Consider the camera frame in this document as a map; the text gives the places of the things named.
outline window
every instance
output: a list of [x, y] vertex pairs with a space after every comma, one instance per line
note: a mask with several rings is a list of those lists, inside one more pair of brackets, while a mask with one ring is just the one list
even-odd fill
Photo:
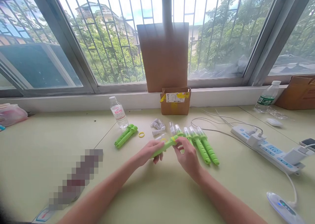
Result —
[[189, 23], [192, 88], [315, 74], [315, 0], [0, 2], [0, 97], [146, 91], [137, 25], [162, 10]]
[[279, 57], [270, 76], [315, 74], [315, 0], [310, 0]]

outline phone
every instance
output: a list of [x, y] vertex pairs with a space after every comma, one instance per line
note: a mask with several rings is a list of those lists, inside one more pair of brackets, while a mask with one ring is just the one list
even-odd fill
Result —
[[[308, 139], [302, 140], [302, 141], [300, 142], [300, 145], [302, 145], [302, 146], [306, 146], [306, 145], [310, 145], [310, 144], [315, 144], [315, 140], [312, 139], [312, 138], [308, 138]], [[310, 147], [308, 147], [308, 148], [309, 148], [310, 150], [312, 150], [312, 151], [315, 152], [315, 145], [310, 146]]]

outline green label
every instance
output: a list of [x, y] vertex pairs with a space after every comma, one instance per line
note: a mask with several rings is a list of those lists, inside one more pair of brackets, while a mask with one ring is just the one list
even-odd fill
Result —
[[264, 98], [260, 96], [257, 103], [263, 106], [269, 106], [273, 100], [274, 100], [273, 98]]

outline light green desk surface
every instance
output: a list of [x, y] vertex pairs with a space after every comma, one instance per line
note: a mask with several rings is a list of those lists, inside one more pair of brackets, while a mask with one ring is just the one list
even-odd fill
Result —
[[115, 122], [110, 111], [40, 113], [0, 132], [1, 205], [16, 221], [33, 221]]
[[[263, 121], [270, 127], [276, 129], [278, 132], [296, 143], [308, 138], [315, 139], [315, 110], [286, 110], [275, 105], [272, 105], [272, 107], [280, 113], [288, 116], [288, 119], [281, 120], [269, 113], [256, 112], [253, 110], [253, 106], [240, 106], [240, 108]], [[283, 127], [279, 128], [270, 125], [267, 122], [267, 118], [279, 120], [283, 124]]]
[[[214, 108], [207, 110], [215, 113]], [[285, 152], [297, 146], [294, 141], [240, 107], [222, 107], [217, 110], [221, 115], [232, 116], [263, 128], [267, 140]], [[210, 116], [198, 108], [190, 109], [188, 116], [162, 116], [159, 109], [131, 111], [127, 116], [130, 123], [138, 126], [139, 132], [145, 132], [145, 137], [139, 138], [137, 134], [134, 135], [118, 151], [113, 143], [121, 134], [121, 130], [114, 125], [96, 147], [104, 151], [102, 167], [78, 200], [153, 139], [150, 123], [155, 118], [160, 118], [167, 128], [169, 121], [178, 123], [181, 127], [189, 126], [190, 121], [195, 117], [208, 117], [222, 122], [220, 118]], [[196, 124], [231, 134], [229, 125], [210, 124], [204, 121], [196, 121]], [[220, 160], [220, 165], [216, 167], [211, 164], [207, 167], [198, 155], [201, 164], [269, 224], [284, 224], [285, 222], [270, 206], [266, 192], [275, 192], [287, 201], [293, 200], [293, 189], [286, 175], [237, 140], [218, 132], [205, 131], [205, 133]], [[303, 169], [302, 175], [300, 177], [293, 175], [292, 180], [299, 196], [296, 210], [306, 223], [312, 223], [315, 219], [315, 213], [312, 212], [315, 197], [314, 158], [308, 158], [305, 164], [307, 166]], [[57, 211], [47, 223], [56, 223], [71, 207], [72, 205], [63, 211]], [[100, 223], [217, 224], [224, 222], [206, 195], [181, 168], [173, 149], [170, 148], [164, 154], [162, 162], [156, 166], [148, 162], [131, 176]]]

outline white mouse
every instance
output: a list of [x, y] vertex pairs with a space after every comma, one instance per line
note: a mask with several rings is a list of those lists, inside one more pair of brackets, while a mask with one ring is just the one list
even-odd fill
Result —
[[278, 120], [276, 119], [273, 119], [273, 118], [267, 118], [267, 122], [272, 125], [272, 126], [276, 126], [276, 127], [282, 127], [282, 123], [279, 122]]

